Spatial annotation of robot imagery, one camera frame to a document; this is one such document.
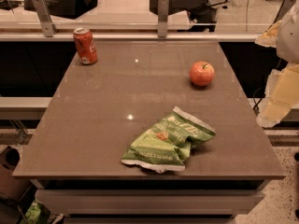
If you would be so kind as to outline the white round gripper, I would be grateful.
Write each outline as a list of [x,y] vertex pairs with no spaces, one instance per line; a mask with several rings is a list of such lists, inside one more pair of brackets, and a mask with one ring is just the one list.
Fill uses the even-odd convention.
[[286,14],[255,39],[256,45],[277,47],[278,57],[289,62],[281,71],[273,69],[267,79],[257,116],[264,128],[279,124],[299,103],[299,0],[297,6],[295,15]]

